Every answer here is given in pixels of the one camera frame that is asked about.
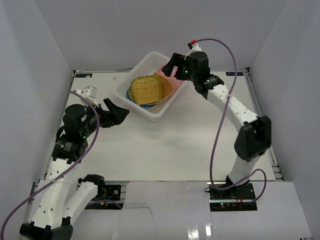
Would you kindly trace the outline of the pink round plate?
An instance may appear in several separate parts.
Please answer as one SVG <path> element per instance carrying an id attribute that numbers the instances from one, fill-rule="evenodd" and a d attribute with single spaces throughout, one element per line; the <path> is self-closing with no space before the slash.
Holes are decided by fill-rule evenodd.
<path id="1" fill-rule="evenodd" d="M 163 76 L 163 77 L 166 78 L 168 81 L 170 81 L 175 89 L 180 88 L 181 85 L 184 83 L 184 81 L 183 81 L 183 80 L 179 80 L 179 79 L 177 79 L 177 78 L 175 77 L 175 74 L 176 74 L 176 71 L 177 71 L 178 67 L 175 66 L 175 67 L 173 68 L 170 76 L 166 76 L 166 75 L 164 74 L 164 72 L 162 71 L 162 68 L 163 68 L 163 67 L 164 67 L 164 65 L 161 66 L 161 67 L 156 71 L 156 73 L 159 74 L 159 75 L 161 75 L 161 76 Z"/>

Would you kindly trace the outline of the orange woven fan plate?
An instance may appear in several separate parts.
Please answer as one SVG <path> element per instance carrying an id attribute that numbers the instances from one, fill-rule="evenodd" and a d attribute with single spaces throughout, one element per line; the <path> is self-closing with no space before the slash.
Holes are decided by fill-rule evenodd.
<path id="1" fill-rule="evenodd" d="M 160 102 L 163 102 L 174 93 L 175 88 L 171 83 L 171 81 L 168 80 L 163 75 L 154 72 L 153 76 L 160 80 L 160 83 L 161 83 L 161 101 Z"/>

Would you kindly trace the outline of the yellow green-rimmed bamboo plate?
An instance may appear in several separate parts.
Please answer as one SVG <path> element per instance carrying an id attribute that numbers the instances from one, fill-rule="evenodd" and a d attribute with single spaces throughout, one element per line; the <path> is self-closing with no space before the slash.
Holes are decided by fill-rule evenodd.
<path id="1" fill-rule="evenodd" d="M 157 104 L 162 99 L 161 82 L 153 75 L 136 77 L 130 83 L 128 95 L 138 105 Z"/>

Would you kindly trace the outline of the cream round plate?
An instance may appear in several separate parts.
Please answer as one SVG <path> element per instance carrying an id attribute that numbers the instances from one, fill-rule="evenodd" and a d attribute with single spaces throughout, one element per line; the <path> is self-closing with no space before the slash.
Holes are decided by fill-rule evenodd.
<path id="1" fill-rule="evenodd" d="M 157 104 L 141 104 L 140 107 L 148 112 L 159 112 L 166 105 L 165 101 L 159 102 Z"/>

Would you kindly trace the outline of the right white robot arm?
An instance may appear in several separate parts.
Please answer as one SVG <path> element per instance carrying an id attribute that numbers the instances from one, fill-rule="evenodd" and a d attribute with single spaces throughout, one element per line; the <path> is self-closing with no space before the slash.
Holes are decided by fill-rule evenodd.
<path id="1" fill-rule="evenodd" d="M 236 97 L 232 96 L 223 80 L 211 73 L 209 59 L 205 52 L 194 51 L 188 55 L 173 53 L 169 62 L 162 68 L 165 76 L 182 81 L 190 81 L 197 93 L 222 112 L 222 118 L 228 118 L 237 131 L 234 142 L 236 159 L 225 184 L 216 186 L 216 191 L 225 191 L 226 195 L 236 200 L 244 193 L 258 160 L 271 147 L 271 120 L 268 116 L 259 116 L 249 110 Z"/>

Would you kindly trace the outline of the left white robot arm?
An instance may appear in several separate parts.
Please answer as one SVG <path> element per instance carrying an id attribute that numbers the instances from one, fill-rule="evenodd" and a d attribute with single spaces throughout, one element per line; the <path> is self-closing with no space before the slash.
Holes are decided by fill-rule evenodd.
<path id="1" fill-rule="evenodd" d="M 120 125 L 130 113 L 103 100 L 107 110 L 100 104 L 72 104 L 64 110 L 63 125 L 56 134 L 52 161 L 48 170 L 49 187 L 44 189 L 42 199 L 31 220 L 21 225 L 19 233 L 28 240 L 69 240 L 73 225 L 93 200 L 103 200 L 106 195 L 105 179 L 101 175 L 87 174 L 78 181 L 78 190 L 67 198 L 74 175 L 89 149 L 88 137 L 99 128 Z"/>

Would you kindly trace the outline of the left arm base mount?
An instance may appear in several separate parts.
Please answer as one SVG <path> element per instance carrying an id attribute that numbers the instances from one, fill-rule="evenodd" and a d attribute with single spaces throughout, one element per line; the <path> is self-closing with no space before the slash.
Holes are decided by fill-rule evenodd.
<path id="1" fill-rule="evenodd" d="M 124 205 L 122 185 L 106 184 L 104 196 L 93 198 L 85 207 L 87 210 L 121 210 Z"/>

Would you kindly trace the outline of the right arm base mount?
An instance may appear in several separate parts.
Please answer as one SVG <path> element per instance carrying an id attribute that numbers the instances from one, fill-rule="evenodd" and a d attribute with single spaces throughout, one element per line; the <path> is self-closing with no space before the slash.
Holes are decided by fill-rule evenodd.
<path id="1" fill-rule="evenodd" d="M 209 206 L 211 212 L 247 212 L 257 211 L 257 203 L 251 203 L 256 199 L 252 183 L 240 189 L 218 191 L 208 185 L 204 191 L 209 194 Z"/>

